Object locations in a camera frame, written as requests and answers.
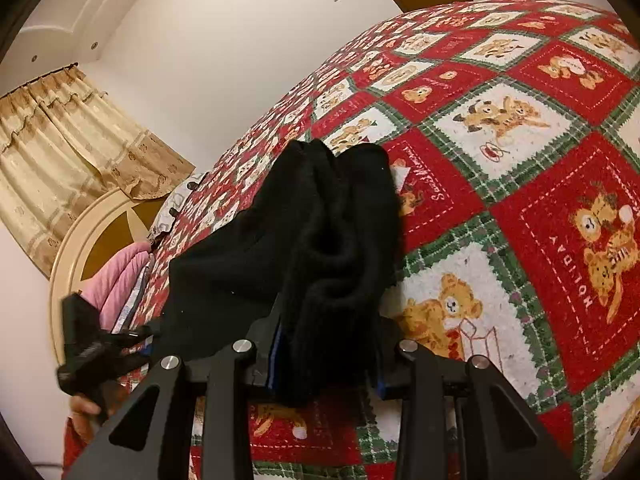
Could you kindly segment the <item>red sleeve forearm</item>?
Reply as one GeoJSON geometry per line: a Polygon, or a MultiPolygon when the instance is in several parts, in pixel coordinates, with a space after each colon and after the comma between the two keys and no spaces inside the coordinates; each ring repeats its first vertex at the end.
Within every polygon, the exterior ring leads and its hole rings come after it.
{"type": "Polygon", "coordinates": [[[66,478],[70,467],[96,435],[96,425],[93,422],[82,422],[80,426],[81,432],[77,432],[73,417],[70,416],[66,419],[63,439],[63,479],[66,478]]]}

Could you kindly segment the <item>person's left hand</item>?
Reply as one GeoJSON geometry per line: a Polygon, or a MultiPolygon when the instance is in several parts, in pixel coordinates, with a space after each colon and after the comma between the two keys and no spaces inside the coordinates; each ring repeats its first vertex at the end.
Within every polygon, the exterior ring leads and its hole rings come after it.
{"type": "Polygon", "coordinates": [[[114,415],[128,396],[127,389],[119,382],[108,382],[106,384],[105,408],[100,408],[83,394],[76,394],[70,397],[70,420],[73,430],[75,430],[80,440],[85,444],[90,443],[96,432],[94,426],[99,415],[110,417],[114,415]]]}

